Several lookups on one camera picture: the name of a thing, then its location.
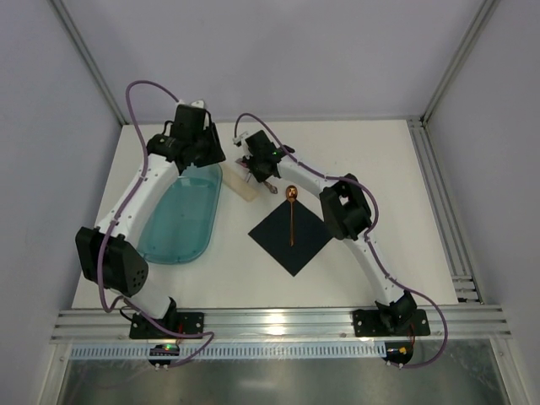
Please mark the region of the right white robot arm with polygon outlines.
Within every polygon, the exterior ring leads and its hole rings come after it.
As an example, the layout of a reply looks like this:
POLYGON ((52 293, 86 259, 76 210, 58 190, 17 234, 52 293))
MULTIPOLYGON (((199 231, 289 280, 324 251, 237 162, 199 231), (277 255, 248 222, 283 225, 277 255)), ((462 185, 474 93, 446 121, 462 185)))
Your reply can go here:
POLYGON ((378 212, 371 210, 375 204, 368 204, 356 177, 324 175, 294 157, 291 148, 276 146, 264 131, 235 135, 233 143, 243 150, 241 161, 256 181, 281 178, 319 199, 330 235, 351 251, 374 293, 376 309, 371 317, 375 325, 369 334, 419 335, 425 320, 420 317, 412 292, 393 279, 377 255, 369 233, 378 212))

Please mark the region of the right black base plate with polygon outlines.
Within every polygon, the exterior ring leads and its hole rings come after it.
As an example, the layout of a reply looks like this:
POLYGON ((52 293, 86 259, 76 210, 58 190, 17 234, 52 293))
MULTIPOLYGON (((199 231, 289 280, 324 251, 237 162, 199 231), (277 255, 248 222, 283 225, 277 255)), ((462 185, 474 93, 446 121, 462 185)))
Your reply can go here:
POLYGON ((427 314, 414 310, 407 316, 390 316, 382 310, 355 310, 352 325, 357 338, 406 337, 409 333, 426 337, 431 334, 427 314))

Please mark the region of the right side aluminium rail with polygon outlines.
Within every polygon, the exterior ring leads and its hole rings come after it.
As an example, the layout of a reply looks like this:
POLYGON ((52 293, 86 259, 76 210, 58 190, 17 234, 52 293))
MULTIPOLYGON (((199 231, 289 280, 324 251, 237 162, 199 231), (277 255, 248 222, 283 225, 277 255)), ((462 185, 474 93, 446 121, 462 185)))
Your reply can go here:
POLYGON ((408 121, 408 130, 429 195, 457 300, 461 304, 481 305, 483 298, 473 274, 473 262, 459 228, 428 130, 418 118, 408 121))

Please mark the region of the aluminium front rail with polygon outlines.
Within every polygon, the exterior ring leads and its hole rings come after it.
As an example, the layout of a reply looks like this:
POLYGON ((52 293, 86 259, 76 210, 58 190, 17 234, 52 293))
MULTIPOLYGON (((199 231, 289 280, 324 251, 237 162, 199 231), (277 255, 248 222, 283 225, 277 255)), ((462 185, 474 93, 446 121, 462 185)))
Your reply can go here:
MULTIPOLYGON (((203 325, 218 340, 351 340, 353 310, 334 308, 206 309, 203 325)), ((497 305, 445 305, 442 307, 448 338, 510 338, 505 314, 497 305)), ((97 309, 63 310, 51 333, 52 343, 114 343, 126 341, 128 321, 117 313, 97 309)))

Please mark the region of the beige cutlery case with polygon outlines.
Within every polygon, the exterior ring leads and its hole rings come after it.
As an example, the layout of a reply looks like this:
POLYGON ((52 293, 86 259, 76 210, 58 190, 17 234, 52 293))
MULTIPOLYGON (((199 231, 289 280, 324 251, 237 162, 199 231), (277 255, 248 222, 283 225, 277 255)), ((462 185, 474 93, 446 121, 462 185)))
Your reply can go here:
POLYGON ((234 193, 246 202, 252 202, 258 197, 258 191, 250 186, 229 165, 220 164, 222 170, 222 182, 234 193))

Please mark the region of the left aluminium frame post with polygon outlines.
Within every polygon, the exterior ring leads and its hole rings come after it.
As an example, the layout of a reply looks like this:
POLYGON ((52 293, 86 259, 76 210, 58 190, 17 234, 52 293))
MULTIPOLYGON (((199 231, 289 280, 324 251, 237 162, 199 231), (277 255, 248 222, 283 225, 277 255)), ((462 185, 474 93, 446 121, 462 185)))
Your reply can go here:
POLYGON ((61 0, 47 0, 46 2, 51 7, 51 11, 55 14, 58 22, 62 26, 62 29, 72 43, 75 51, 83 62, 89 76, 96 85, 109 110, 121 126, 127 125, 127 119, 123 114, 118 101, 111 92, 109 85, 105 81, 105 77, 100 71, 95 58, 86 44, 76 24, 76 21, 68 11, 66 3, 61 0))

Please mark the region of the iridescent fork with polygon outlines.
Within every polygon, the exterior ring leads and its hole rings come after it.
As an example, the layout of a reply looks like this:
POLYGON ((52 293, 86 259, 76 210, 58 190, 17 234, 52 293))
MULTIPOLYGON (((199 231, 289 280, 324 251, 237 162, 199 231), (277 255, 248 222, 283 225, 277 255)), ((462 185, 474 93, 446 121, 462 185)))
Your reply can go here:
MULTIPOLYGON (((239 166, 241 166, 242 168, 244 169, 248 169, 248 166, 247 166, 247 163, 242 159, 242 158, 238 158, 235 163, 239 166)), ((251 172, 250 171, 247 171, 247 175, 246 175, 246 178, 245 178, 245 182, 248 183, 249 180, 251 179, 251 172)), ((262 183, 273 195, 277 195, 278 194, 278 188, 276 186, 274 186, 273 184, 271 184, 270 182, 268 181, 264 181, 262 183)))

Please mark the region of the teal plastic basin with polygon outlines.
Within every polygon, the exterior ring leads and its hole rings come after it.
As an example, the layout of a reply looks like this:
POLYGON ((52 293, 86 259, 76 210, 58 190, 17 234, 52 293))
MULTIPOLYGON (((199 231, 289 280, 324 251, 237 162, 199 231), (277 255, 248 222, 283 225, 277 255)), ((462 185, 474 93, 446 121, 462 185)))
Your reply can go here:
POLYGON ((222 185, 219 165, 190 167, 168 188, 150 215, 138 252, 150 263, 192 262, 207 249, 222 185))

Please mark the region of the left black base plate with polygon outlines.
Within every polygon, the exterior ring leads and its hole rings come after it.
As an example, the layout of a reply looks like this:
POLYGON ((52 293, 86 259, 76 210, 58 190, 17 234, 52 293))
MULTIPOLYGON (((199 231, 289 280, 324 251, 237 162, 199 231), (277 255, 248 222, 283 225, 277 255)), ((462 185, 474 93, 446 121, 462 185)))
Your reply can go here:
MULTIPOLYGON (((170 332, 200 338, 200 334, 203 333, 204 318, 205 315, 203 312, 175 310, 165 320, 156 320, 155 322, 170 332)), ((172 335, 155 327, 144 316, 138 313, 132 316, 129 337, 134 340, 173 338, 172 335)))

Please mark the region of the right aluminium frame post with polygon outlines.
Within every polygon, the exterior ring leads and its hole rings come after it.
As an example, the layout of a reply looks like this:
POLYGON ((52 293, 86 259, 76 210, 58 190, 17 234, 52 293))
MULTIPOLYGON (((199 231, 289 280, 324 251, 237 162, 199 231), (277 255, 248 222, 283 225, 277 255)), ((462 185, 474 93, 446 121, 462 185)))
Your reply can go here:
POLYGON ((440 82, 437 84, 434 93, 429 99, 424 114, 420 118, 420 121, 424 126, 427 126, 429 121, 434 117, 442 100, 465 65, 469 55, 473 51, 499 4, 500 0, 483 0, 478 11, 473 15, 469 26, 440 79, 440 82))

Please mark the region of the copper spoon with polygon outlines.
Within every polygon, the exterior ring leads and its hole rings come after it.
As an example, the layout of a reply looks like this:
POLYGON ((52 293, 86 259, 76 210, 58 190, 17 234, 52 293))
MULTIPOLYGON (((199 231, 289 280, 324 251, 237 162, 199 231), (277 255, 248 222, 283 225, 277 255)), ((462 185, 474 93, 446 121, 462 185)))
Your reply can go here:
POLYGON ((294 205, 297 201, 298 190, 290 185, 286 188, 286 199, 289 202, 289 245, 294 246, 294 205))

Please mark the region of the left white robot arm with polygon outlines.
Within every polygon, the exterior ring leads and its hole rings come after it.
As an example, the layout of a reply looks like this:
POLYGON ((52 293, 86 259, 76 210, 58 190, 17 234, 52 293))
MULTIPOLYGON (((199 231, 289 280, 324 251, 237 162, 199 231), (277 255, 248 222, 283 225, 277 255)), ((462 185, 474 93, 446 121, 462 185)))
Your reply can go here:
POLYGON ((225 160, 217 127, 203 100, 179 101, 170 130, 141 138, 143 161, 109 213, 94 227, 75 236, 83 275, 94 282, 105 311, 107 290, 154 320, 164 320, 175 301, 149 281, 149 265, 137 247, 143 229, 173 183, 188 167, 225 160))

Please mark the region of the aluminium rail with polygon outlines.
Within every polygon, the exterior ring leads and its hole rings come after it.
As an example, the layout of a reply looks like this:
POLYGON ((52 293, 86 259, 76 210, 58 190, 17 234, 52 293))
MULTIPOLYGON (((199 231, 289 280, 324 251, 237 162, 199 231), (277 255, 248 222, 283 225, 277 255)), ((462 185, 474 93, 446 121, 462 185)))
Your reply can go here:
POLYGON ((428 130, 418 118, 408 121, 408 130, 429 195, 457 300, 461 304, 481 305, 483 298, 473 274, 473 262, 459 228, 428 130))
MULTIPOLYGON (((353 310, 334 308, 206 309, 203 325, 218 340, 351 340, 353 310)), ((505 314, 497 305, 445 305, 442 307, 448 338, 510 338, 505 314)), ((97 309, 63 310, 51 333, 52 343, 114 343, 126 341, 128 321, 117 313, 97 309)))

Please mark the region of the black paper napkin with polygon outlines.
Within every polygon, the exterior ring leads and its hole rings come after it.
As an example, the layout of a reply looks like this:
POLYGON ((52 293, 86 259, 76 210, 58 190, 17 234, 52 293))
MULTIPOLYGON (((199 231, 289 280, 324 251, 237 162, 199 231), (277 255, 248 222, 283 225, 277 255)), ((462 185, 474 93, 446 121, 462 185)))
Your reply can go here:
POLYGON ((293 203, 294 235, 290 244, 290 203, 282 202, 248 235, 292 277, 332 239, 324 222, 301 202, 293 203))

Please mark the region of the aluminium frame post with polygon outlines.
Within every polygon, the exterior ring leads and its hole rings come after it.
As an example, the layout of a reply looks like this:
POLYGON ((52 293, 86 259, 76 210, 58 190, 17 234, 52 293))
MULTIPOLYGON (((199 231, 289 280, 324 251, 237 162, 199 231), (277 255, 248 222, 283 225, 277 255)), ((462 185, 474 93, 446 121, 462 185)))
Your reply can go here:
POLYGON ((434 117, 442 100, 465 65, 469 55, 473 51, 499 4, 500 0, 483 0, 478 11, 473 15, 469 26, 440 79, 440 82, 437 84, 434 93, 429 99, 424 114, 420 118, 420 121, 424 126, 427 126, 429 121, 434 117))
POLYGON ((86 44, 76 24, 76 21, 68 11, 66 3, 61 0, 47 0, 46 2, 51 7, 51 11, 55 14, 58 22, 62 26, 62 29, 72 43, 75 51, 83 62, 89 76, 96 85, 109 110, 121 126, 127 125, 127 119, 123 114, 118 101, 111 92, 109 85, 105 81, 105 77, 100 71, 95 58, 86 44))

